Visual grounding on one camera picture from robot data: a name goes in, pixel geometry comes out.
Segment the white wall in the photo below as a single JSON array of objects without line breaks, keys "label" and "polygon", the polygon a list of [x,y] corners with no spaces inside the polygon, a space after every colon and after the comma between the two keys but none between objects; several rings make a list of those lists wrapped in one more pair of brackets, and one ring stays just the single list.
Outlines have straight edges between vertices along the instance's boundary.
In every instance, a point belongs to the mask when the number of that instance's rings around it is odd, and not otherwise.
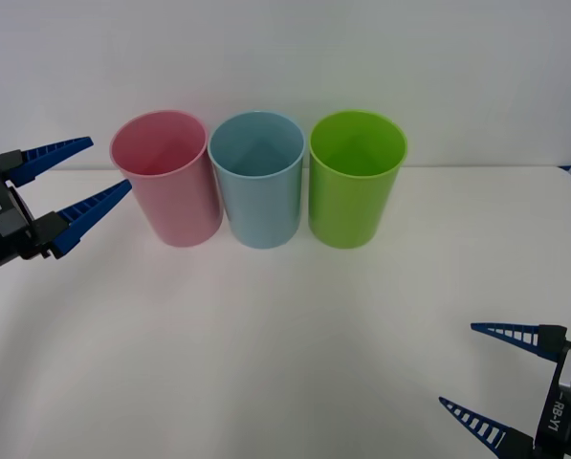
[{"label": "white wall", "polygon": [[571,164],[571,0],[0,0],[0,152],[131,117],[381,111],[408,164]]}]

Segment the green cup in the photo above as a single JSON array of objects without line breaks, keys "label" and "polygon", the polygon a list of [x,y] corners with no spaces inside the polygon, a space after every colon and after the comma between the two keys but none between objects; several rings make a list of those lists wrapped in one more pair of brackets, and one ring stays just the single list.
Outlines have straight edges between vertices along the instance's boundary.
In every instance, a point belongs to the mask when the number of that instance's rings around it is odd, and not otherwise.
[{"label": "green cup", "polygon": [[381,115],[348,110],[321,120],[310,144],[311,231],[328,246],[362,246],[376,233],[406,158],[404,133]]}]

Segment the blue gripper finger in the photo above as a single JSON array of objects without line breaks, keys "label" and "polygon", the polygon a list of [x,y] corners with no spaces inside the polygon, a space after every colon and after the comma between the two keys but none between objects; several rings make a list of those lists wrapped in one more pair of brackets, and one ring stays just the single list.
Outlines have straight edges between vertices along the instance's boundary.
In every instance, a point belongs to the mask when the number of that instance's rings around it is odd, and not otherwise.
[{"label": "blue gripper finger", "polygon": [[51,243],[55,258],[64,256],[78,244],[83,234],[121,201],[130,189],[130,182],[124,180],[58,212],[57,214],[68,222],[69,227]]},{"label": "blue gripper finger", "polygon": [[23,163],[9,170],[8,178],[15,186],[25,185],[54,165],[67,160],[93,144],[89,137],[81,137],[22,151]]},{"label": "blue gripper finger", "polygon": [[520,325],[516,323],[473,323],[476,332],[501,339],[513,346],[557,362],[565,343],[567,329],[558,325]]}]

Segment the robotic arm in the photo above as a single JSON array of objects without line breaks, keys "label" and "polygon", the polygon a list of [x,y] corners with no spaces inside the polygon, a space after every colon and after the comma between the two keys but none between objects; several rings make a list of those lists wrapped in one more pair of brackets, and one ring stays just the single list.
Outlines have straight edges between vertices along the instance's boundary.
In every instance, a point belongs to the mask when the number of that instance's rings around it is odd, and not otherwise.
[{"label": "robotic arm", "polygon": [[89,137],[0,155],[0,266],[17,256],[60,258],[131,189],[127,180],[34,219],[16,187],[93,145]]},{"label": "robotic arm", "polygon": [[557,368],[542,409],[536,438],[445,398],[440,403],[499,459],[562,459],[571,456],[571,342],[558,325],[473,323],[474,331],[553,361]]}]

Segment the table surface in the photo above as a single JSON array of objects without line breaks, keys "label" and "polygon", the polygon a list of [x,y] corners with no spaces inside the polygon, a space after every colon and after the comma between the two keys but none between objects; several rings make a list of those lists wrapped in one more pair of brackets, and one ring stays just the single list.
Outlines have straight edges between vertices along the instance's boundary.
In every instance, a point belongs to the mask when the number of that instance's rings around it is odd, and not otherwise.
[{"label": "table surface", "polygon": [[[21,192],[41,215],[119,179]],[[306,217],[273,250],[227,221],[173,249],[129,195],[61,260],[0,269],[0,458],[490,458],[438,396],[534,434],[554,365],[473,321],[571,339],[567,173],[404,168],[352,251]]]}]

